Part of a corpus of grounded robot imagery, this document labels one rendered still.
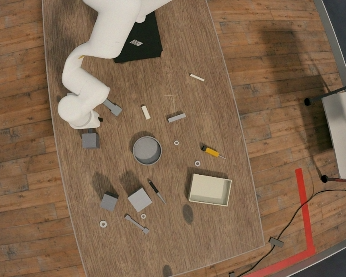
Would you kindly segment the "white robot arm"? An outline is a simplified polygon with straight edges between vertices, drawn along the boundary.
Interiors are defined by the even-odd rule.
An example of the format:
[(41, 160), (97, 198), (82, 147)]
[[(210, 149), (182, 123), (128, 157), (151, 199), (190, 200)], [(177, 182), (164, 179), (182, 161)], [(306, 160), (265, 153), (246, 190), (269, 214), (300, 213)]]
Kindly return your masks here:
[(60, 117), (76, 127), (84, 127), (91, 120), (91, 110), (103, 103), (109, 88), (81, 67), (85, 55), (116, 58), (135, 22), (172, 0), (83, 0), (98, 12), (91, 37), (76, 47), (68, 56), (62, 83), (68, 93), (58, 104)]

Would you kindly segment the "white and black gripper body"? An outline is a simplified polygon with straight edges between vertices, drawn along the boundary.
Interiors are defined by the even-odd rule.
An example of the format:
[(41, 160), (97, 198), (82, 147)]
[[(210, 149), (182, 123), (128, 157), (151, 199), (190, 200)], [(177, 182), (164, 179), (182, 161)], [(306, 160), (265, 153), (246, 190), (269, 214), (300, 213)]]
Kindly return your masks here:
[(91, 120), (86, 126), (76, 127), (70, 123), (69, 123), (69, 125), (74, 129), (97, 128), (100, 126), (100, 121), (98, 120), (98, 117), (99, 117), (99, 114), (96, 111), (91, 110)]

